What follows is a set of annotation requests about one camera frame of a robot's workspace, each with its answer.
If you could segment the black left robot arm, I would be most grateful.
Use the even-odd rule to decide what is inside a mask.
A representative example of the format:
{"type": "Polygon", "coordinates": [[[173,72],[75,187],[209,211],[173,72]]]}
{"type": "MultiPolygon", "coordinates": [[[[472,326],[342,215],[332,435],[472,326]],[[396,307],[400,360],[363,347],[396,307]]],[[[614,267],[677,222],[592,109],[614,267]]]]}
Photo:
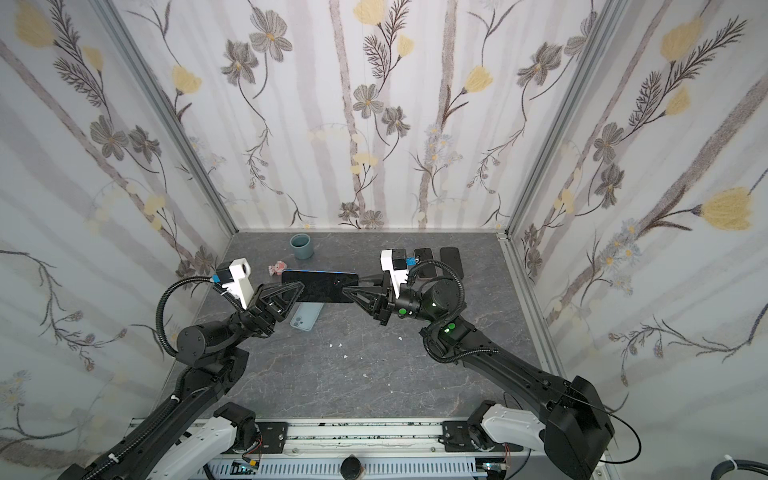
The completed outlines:
{"type": "Polygon", "coordinates": [[[270,337],[303,293],[300,282],[261,285],[241,302],[216,277],[193,276],[176,281],[162,294],[155,313],[162,348],[185,369],[167,399],[131,433],[87,466],[70,465],[63,479],[186,479],[218,453],[247,449],[258,441],[252,411],[229,404],[195,437],[184,433],[243,376],[249,354],[241,343],[270,337]],[[164,331],[170,296],[186,284],[204,283],[221,294],[235,311],[223,321],[185,328],[175,343],[164,331]]]}

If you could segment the clear teal phone case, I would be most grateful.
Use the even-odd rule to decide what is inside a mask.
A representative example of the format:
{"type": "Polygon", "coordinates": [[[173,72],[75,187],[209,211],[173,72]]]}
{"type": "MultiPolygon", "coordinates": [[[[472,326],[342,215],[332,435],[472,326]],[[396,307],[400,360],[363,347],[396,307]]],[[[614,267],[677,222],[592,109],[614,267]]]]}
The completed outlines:
{"type": "Polygon", "coordinates": [[[293,312],[290,326],[302,332],[311,331],[320,317],[323,307],[323,303],[299,302],[293,312]]]}

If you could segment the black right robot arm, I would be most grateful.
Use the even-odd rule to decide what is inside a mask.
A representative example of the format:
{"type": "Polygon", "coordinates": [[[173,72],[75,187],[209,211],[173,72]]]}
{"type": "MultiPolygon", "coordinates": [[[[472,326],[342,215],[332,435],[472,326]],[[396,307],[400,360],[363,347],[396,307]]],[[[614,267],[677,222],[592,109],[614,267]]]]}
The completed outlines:
{"type": "Polygon", "coordinates": [[[492,442],[539,450],[571,479],[591,478],[604,462],[618,417],[595,386],[533,366],[465,320],[466,289],[448,264],[425,260],[400,283],[385,273],[345,285],[342,293],[380,323],[393,314],[425,321],[420,336],[432,360],[460,363],[527,405],[519,414],[498,404],[480,408],[478,428],[492,442]]]}

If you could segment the blue-edged smartphone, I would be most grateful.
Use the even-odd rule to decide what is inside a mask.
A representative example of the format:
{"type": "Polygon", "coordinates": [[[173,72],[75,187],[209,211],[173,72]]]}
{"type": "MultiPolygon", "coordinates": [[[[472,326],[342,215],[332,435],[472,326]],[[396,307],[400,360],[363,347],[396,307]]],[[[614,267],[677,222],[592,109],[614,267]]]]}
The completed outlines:
{"type": "Polygon", "coordinates": [[[303,290],[297,301],[304,303],[351,303],[345,287],[359,284],[359,275],[348,272],[285,270],[283,283],[301,283],[303,290]]]}

